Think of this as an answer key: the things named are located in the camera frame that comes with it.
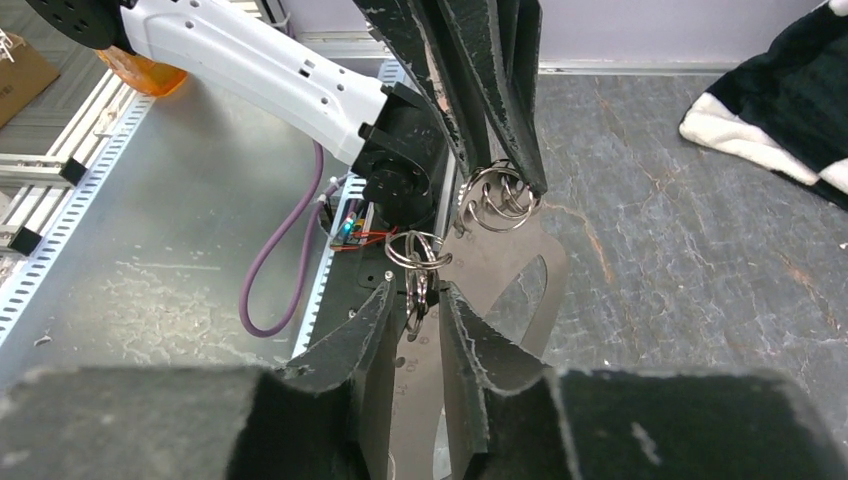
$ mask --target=gray floor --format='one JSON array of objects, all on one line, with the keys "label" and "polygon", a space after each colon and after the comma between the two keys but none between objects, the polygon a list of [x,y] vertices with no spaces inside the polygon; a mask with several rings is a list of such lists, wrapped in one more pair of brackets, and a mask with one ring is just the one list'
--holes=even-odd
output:
[{"label": "gray floor", "polygon": [[[848,451],[848,212],[679,138],[712,80],[540,79],[543,224],[571,251],[545,359],[777,369]],[[514,339],[543,274],[531,264],[489,316]]]},{"label": "gray floor", "polygon": [[43,154],[79,109],[106,66],[94,53],[57,32],[22,0],[0,0],[0,28],[24,37],[61,76],[0,128],[0,152]]}]

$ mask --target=wire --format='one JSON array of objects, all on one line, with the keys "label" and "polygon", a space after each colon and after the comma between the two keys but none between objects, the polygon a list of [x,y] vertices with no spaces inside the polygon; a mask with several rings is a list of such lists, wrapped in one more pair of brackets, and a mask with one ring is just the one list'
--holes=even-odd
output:
[{"label": "wire", "polygon": [[306,234],[303,237],[303,246],[300,251],[300,265],[297,270],[294,293],[292,294],[289,306],[283,314],[283,317],[271,328],[263,330],[257,327],[250,319],[250,313],[248,311],[248,299],[250,298],[250,290],[253,287],[253,282],[256,280],[256,275],[259,273],[259,269],[262,268],[265,260],[268,259],[271,251],[274,250],[274,247],[280,243],[280,240],[282,240],[289,229],[291,229],[292,225],[294,225],[301,215],[303,215],[303,212],[306,210],[307,206],[309,206],[315,192],[318,190],[318,185],[321,182],[321,176],[324,173],[324,148],[321,147],[318,142],[313,142],[313,146],[315,149],[315,170],[313,172],[309,188],[306,190],[306,194],[304,194],[303,198],[300,199],[294,207],[294,210],[292,210],[274,234],[271,235],[271,238],[265,242],[262,249],[259,250],[259,254],[247,270],[247,275],[245,276],[244,283],[241,287],[241,294],[239,295],[239,318],[241,319],[241,324],[244,326],[244,329],[247,330],[247,333],[255,337],[267,338],[280,333],[280,331],[288,325],[289,321],[291,321],[294,316],[297,304],[300,301],[300,296],[303,293],[304,283],[306,282],[306,270],[309,265],[309,251],[312,248],[312,237],[315,235],[315,226],[318,222],[321,210],[324,208],[323,204],[327,201],[326,199],[335,193],[336,190],[344,184],[345,180],[347,180],[347,176],[344,176],[338,182],[331,182],[331,185],[324,191],[322,197],[319,198],[319,201],[316,203],[309,216],[309,223],[306,225]]}]

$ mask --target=purple cable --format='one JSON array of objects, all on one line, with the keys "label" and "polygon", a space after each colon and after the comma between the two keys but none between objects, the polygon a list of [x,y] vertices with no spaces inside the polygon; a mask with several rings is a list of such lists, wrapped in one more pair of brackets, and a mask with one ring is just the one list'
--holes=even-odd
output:
[{"label": "purple cable", "polygon": [[[247,330],[247,333],[255,337],[267,338],[280,333],[280,331],[288,325],[292,316],[294,316],[294,311],[297,309],[297,304],[300,301],[301,294],[303,293],[303,285],[306,281],[306,268],[309,264],[309,250],[312,247],[312,237],[315,234],[315,224],[317,223],[321,209],[323,208],[324,202],[322,201],[317,202],[315,209],[309,216],[309,224],[306,226],[306,234],[303,237],[303,247],[301,247],[300,251],[300,266],[297,270],[297,283],[295,283],[294,294],[289,302],[289,307],[286,310],[286,313],[283,314],[283,318],[281,318],[276,325],[267,330],[257,327],[250,320],[250,313],[248,313],[247,304],[248,299],[250,298],[250,289],[253,287],[253,282],[256,280],[256,275],[259,273],[259,269],[262,268],[262,264],[265,263],[265,260],[271,254],[271,251],[274,250],[274,247],[280,243],[280,240],[282,240],[286,232],[289,231],[291,226],[294,225],[294,222],[296,222],[303,214],[303,211],[306,210],[306,207],[315,195],[315,191],[318,190],[318,185],[321,183],[321,176],[324,173],[324,149],[318,144],[318,142],[313,142],[313,144],[315,147],[315,173],[312,177],[312,183],[309,185],[306,194],[294,207],[294,210],[292,210],[285,221],[283,221],[282,225],[280,225],[277,231],[271,235],[271,238],[268,239],[259,251],[256,259],[253,260],[253,263],[250,265],[250,268],[247,271],[247,276],[244,278],[244,284],[241,287],[241,295],[239,296],[239,317],[241,318],[241,324],[244,326],[244,329]],[[338,183],[330,185],[330,187],[324,191],[324,196],[329,198],[329,196],[338,190],[341,184],[344,183],[344,180],[345,178],[342,177]]]}]

